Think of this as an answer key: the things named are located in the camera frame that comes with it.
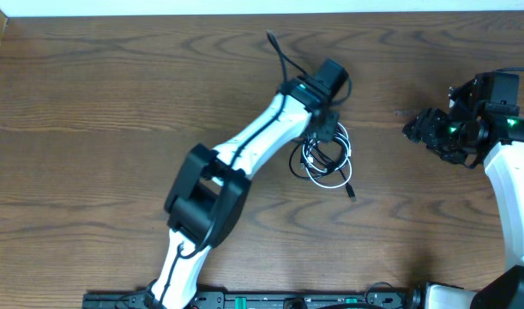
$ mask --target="wooden tabletop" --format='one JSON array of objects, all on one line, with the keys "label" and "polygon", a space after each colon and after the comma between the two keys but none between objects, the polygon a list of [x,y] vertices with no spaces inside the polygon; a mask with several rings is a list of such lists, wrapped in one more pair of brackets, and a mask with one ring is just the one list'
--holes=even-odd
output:
[{"label": "wooden tabletop", "polygon": [[[358,202],[295,179],[286,145],[199,282],[477,289],[503,272],[483,168],[442,162],[401,128],[445,109],[449,86],[524,65],[524,13],[12,19],[0,50],[0,307],[78,307],[87,291],[159,276],[163,202],[185,154],[239,132],[281,82],[266,29],[307,70],[333,58],[349,71],[339,110]],[[524,116],[524,74],[519,103]]]}]

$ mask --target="wooden table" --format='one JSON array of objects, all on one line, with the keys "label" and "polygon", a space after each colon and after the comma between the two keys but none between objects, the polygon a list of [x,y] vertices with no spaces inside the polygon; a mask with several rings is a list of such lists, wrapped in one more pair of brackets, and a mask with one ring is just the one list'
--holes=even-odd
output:
[{"label": "wooden table", "polygon": [[[503,272],[482,167],[444,163],[401,128],[446,108],[449,86],[524,65],[524,13],[12,19],[0,50],[0,307],[78,307],[89,290],[158,277],[162,205],[184,155],[245,127],[281,82],[266,29],[306,69],[331,57],[351,74],[340,120],[358,203],[295,179],[285,146],[200,283],[477,289]],[[519,102],[524,116],[524,75]]]}]

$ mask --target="wood grain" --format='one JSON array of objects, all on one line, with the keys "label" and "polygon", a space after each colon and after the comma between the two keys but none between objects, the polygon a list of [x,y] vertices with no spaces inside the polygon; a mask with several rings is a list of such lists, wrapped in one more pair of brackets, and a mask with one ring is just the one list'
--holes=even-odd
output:
[{"label": "wood grain", "polygon": [[[306,68],[332,57],[352,75],[340,119],[359,201],[295,179],[285,146],[200,283],[477,289],[502,273],[482,168],[441,162],[401,127],[445,108],[449,86],[524,65],[524,13],[13,19],[0,50],[0,307],[78,307],[88,290],[159,275],[162,204],[184,155],[246,126],[280,83],[268,28]],[[524,116],[524,75],[519,101]]]}]

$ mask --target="cable connector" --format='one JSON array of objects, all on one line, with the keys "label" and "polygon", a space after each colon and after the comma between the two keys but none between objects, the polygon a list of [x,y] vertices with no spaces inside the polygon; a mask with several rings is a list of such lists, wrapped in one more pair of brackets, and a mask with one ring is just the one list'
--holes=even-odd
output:
[{"label": "cable connector", "polygon": [[355,197],[355,191],[353,190],[353,187],[349,185],[349,183],[346,184],[346,192],[349,198],[351,198],[352,202],[357,202],[357,197]]}]

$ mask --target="white backdrop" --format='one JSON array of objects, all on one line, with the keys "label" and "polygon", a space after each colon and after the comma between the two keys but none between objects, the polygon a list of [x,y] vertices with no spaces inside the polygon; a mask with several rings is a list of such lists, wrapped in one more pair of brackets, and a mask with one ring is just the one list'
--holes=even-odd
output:
[{"label": "white backdrop", "polygon": [[524,10],[524,0],[0,0],[8,17]]}]

